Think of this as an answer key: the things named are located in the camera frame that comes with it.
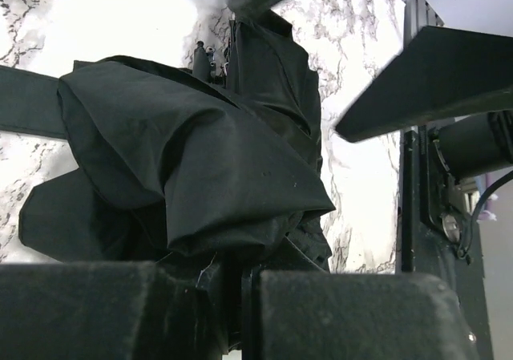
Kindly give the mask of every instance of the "dark foam block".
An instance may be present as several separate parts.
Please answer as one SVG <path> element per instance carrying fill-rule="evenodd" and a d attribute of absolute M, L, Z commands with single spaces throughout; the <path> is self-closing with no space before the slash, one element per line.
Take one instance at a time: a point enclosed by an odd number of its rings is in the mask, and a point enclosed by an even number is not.
<path fill-rule="evenodd" d="M 0 265 L 2 358 L 220 360 L 198 273 L 152 263 Z"/>
<path fill-rule="evenodd" d="M 478 359 L 436 277 L 264 272 L 260 296 L 264 360 Z"/>

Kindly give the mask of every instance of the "cable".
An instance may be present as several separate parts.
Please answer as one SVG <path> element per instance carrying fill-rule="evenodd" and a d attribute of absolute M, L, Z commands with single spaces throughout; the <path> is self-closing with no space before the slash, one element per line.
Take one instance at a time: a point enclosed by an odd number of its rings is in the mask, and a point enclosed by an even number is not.
<path fill-rule="evenodd" d="M 475 205 L 474 211 L 472 212 L 471 219 L 466 227 L 466 231 L 468 236 L 463 235 L 460 239 L 458 249 L 456 251 L 456 255 L 460 260 L 467 260 L 467 263 L 471 263 L 471 258 L 469 256 L 469 251 L 471 250 L 472 241 L 474 240 L 474 229 L 475 225 L 478 222 L 479 214 L 484 208 L 484 205 L 487 203 L 487 201 L 490 199 L 491 195 L 494 194 L 497 189 L 499 189 L 501 186 L 507 184 L 513 180 L 513 171 L 507 173 L 503 177 L 496 180 L 492 185 L 490 185 L 487 190 L 484 191 L 484 193 L 479 197 L 478 203 Z M 467 246 L 464 247 L 465 240 L 468 239 Z"/>

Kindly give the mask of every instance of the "white marble surface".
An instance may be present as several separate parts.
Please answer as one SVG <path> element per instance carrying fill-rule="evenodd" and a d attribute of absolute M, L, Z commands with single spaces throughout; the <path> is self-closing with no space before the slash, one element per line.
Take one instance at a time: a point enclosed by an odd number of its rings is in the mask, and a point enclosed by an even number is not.
<path fill-rule="evenodd" d="M 132 55 L 173 66 L 197 39 L 220 47 L 223 0 L 0 0 L 0 63 L 59 77 L 74 59 Z M 390 272 L 395 262 L 398 137 L 348 144 L 335 119 L 402 47 L 400 0 L 288 0 L 276 12 L 321 76 L 322 179 L 337 211 L 323 218 L 333 270 Z M 48 261 L 18 241 L 31 188 L 68 172 L 65 142 L 0 133 L 0 262 Z"/>

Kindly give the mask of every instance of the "draped black fabric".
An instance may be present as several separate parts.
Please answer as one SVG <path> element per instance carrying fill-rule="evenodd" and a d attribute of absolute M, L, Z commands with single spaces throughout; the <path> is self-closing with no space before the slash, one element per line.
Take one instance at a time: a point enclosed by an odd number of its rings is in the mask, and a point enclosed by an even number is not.
<path fill-rule="evenodd" d="M 311 236 L 327 258 L 318 77 L 277 32 L 237 23 L 226 88 L 123 56 L 64 75 L 58 105 L 79 170 L 33 191 L 22 242 L 59 260 L 261 259 L 284 236 Z"/>

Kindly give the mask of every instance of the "screw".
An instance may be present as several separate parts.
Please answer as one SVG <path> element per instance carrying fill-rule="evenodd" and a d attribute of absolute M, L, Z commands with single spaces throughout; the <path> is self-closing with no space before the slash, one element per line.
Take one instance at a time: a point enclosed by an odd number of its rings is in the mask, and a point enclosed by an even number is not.
<path fill-rule="evenodd" d="M 442 214 L 442 227 L 447 238 L 450 242 L 459 242 L 462 229 L 459 226 L 458 220 L 450 213 Z"/>

